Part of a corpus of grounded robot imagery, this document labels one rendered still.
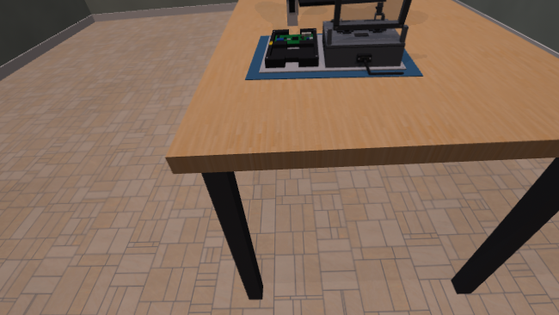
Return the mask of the green circuit board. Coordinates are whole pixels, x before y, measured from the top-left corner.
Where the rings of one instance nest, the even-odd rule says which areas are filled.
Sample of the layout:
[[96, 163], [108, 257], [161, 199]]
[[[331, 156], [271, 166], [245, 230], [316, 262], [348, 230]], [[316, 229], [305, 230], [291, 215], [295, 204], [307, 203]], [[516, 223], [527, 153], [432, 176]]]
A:
[[313, 40], [313, 34], [311, 32], [306, 32], [302, 34], [288, 34], [288, 35], [276, 35], [275, 41], [287, 40], [287, 44], [299, 44], [300, 40]]

